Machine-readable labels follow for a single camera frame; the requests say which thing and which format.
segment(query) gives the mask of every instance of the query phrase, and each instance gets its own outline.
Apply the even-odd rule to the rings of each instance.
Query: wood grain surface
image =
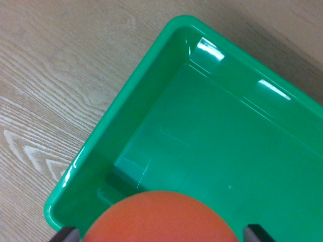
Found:
[[[323,104],[322,1],[1,1],[0,241],[47,241],[44,202],[173,17],[198,17]]]

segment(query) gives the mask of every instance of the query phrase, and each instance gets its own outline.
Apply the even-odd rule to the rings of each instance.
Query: tray rim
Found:
[[[154,59],[157,58],[174,32],[183,27],[193,28],[196,31],[200,32],[203,37],[207,38],[211,42],[217,43],[217,45],[220,46],[221,49],[225,50],[228,53],[232,53],[232,56],[234,56],[240,62],[244,63],[248,68],[255,69],[260,72],[275,86],[293,96],[301,105],[305,106],[320,119],[323,119],[323,107],[320,104],[318,104],[312,98],[293,86],[291,83],[280,77],[274,71],[264,66],[251,55],[216,33],[214,30],[206,26],[197,18],[187,15],[175,17],[167,23],[165,28],[157,37],[156,41],[153,43],[147,54],[139,63],[138,67],[125,83],[124,87],[120,90],[114,101],[111,103],[110,107],[98,122],[97,126],[94,128],[88,139],[85,141],[84,145],[77,153],[77,155],[63,174],[62,178],[59,180],[59,182],[51,192],[47,201],[45,202],[44,216],[47,223],[53,229],[58,231],[64,226],[54,218],[51,208],[56,203],[56,201],[59,200],[61,194],[64,192],[67,180],[69,180],[77,173],[78,169],[83,164],[86,157],[89,155],[89,153],[92,151],[93,147],[101,137],[102,132],[106,129],[106,127],[110,125],[114,116],[125,103],[132,91],[134,91],[135,87],[140,82],[145,72],[149,69]]]

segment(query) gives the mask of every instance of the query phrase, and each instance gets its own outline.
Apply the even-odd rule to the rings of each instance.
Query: orange foam ball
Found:
[[[106,210],[83,242],[239,242],[212,209],[189,196],[166,191],[128,197]]]

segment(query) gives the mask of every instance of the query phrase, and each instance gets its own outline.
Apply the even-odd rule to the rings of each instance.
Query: green plastic tray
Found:
[[[171,20],[45,205],[83,235],[132,194],[170,190],[219,213],[240,240],[323,238],[323,108],[199,20]]]

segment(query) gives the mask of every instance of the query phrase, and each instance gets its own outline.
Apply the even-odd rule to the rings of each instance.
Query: wooden table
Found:
[[[43,205],[177,15],[198,17],[323,104],[321,1],[2,1],[0,241],[46,241]]]

